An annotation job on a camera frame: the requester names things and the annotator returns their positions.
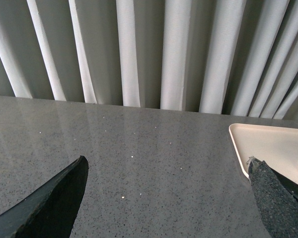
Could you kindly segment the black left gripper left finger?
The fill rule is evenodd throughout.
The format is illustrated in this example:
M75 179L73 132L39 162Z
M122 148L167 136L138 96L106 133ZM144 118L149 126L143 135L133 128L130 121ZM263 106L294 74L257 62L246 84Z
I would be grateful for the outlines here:
M0 238L68 238L88 177L80 156L45 184L0 215Z

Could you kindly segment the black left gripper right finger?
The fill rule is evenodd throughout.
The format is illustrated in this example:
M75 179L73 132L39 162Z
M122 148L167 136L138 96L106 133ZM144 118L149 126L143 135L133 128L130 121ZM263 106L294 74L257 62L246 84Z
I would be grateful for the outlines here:
M298 184L249 157L249 180L261 221L273 238L298 238Z

